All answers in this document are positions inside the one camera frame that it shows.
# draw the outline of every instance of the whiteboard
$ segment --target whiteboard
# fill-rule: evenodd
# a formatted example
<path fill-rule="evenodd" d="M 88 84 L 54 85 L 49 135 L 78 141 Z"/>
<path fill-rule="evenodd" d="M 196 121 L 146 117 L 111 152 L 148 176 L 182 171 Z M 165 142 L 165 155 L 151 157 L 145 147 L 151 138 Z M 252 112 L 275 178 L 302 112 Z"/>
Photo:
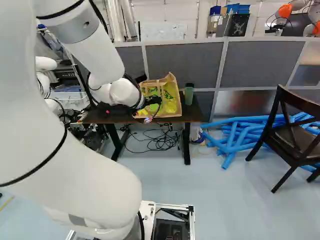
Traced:
<path fill-rule="evenodd" d="M 141 40 L 184 40 L 187 24 L 173 22 L 141 22 Z"/>

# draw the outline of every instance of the black table leg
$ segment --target black table leg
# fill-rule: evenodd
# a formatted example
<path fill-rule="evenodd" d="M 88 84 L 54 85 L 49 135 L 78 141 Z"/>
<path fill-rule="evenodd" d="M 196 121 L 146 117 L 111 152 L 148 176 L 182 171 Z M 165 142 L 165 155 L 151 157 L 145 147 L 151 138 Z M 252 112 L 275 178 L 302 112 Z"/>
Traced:
<path fill-rule="evenodd" d="M 116 162 L 118 160 L 118 157 L 119 157 L 127 139 L 128 139 L 129 130 L 126 130 L 120 139 L 118 132 L 117 132 L 117 129 L 116 129 L 116 126 L 113 123 L 107 123 L 107 124 L 104 124 L 104 126 L 105 126 L 106 130 L 108 131 L 108 133 L 112 139 L 112 142 L 114 144 L 115 150 L 112 154 L 111 159 Z"/>
<path fill-rule="evenodd" d="M 190 150 L 189 150 L 189 139 L 190 139 L 190 122 L 186 122 L 184 124 L 184 130 L 182 132 L 182 145 L 183 145 L 183 158 L 184 158 L 184 164 L 190 165 Z"/>

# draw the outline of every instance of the table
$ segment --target table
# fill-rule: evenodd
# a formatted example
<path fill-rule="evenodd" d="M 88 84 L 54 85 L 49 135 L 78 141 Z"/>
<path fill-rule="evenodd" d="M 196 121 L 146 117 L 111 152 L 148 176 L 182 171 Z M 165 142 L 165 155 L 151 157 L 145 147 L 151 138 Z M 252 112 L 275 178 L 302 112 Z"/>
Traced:
<path fill-rule="evenodd" d="M 184 123 L 184 130 L 182 131 L 182 147 L 183 147 L 183 158 L 184 164 L 190 165 L 190 151 L 189 151 L 189 137 L 190 137 L 190 123 L 201 123 L 204 122 L 204 115 L 200 110 L 197 97 L 193 96 L 192 105 L 188 106 L 185 104 L 185 97 L 182 91 L 179 92 L 182 108 L 182 116 L 177 117 L 160 117 L 153 119 L 155 123 Z M 97 124 L 105 126 L 108 131 L 115 150 L 112 154 L 111 159 L 114 161 L 118 160 L 118 157 L 126 143 L 129 136 L 129 131 L 124 132 L 120 139 L 116 130 L 115 124 L 134 124 L 143 123 L 144 118 L 134 119 L 131 115 L 110 115 L 108 117 L 101 116 L 101 110 L 94 108 L 90 110 L 87 116 L 82 120 L 84 124 Z"/>

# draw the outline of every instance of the chair seat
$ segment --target chair seat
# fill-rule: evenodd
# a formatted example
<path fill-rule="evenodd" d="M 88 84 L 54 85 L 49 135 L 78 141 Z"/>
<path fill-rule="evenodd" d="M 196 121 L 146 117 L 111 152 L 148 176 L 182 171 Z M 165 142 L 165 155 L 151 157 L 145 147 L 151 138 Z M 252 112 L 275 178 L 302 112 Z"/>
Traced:
<path fill-rule="evenodd" d="M 295 136 L 296 144 L 300 150 L 294 148 L 295 145 L 286 126 L 274 128 L 274 131 L 272 131 L 272 133 L 269 135 L 269 138 L 277 141 L 288 155 L 296 159 L 299 158 L 300 155 L 307 149 L 316 136 L 300 126 L 293 126 L 292 130 Z M 307 156 L 307 159 L 310 160 L 317 158 L 320 158 L 320 144 L 318 144 L 309 154 L 309 156 Z"/>

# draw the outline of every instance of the ceiling pipe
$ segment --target ceiling pipe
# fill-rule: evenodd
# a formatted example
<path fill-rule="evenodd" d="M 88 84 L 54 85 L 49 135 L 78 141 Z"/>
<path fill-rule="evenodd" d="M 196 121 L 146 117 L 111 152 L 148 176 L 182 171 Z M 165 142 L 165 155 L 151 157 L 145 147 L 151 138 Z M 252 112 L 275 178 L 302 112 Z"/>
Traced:
<path fill-rule="evenodd" d="M 126 23 L 128 30 L 130 32 L 131 39 L 133 39 L 133 40 L 137 39 L 137 31 L 136 31 L 136 26 L 135 26 L 135 22 L 134 22 L 134 15 L 132 12 L 130 2 L 129 2 L 129 0 L 119 0 L 119 2 L 122 6 L 125 23 Z"/>

